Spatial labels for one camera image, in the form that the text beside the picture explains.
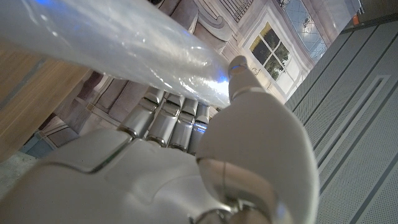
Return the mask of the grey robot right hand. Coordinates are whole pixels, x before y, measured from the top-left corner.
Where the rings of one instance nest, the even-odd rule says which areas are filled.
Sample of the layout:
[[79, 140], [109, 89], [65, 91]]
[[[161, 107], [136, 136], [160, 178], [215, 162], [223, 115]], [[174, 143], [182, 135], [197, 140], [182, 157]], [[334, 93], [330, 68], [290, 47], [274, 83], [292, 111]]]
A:
[[99, 129], [51, 152], [1, 200], [2, 223], [313, 223], [319, 177], [298, 118], [243, 56], [194, 154]]

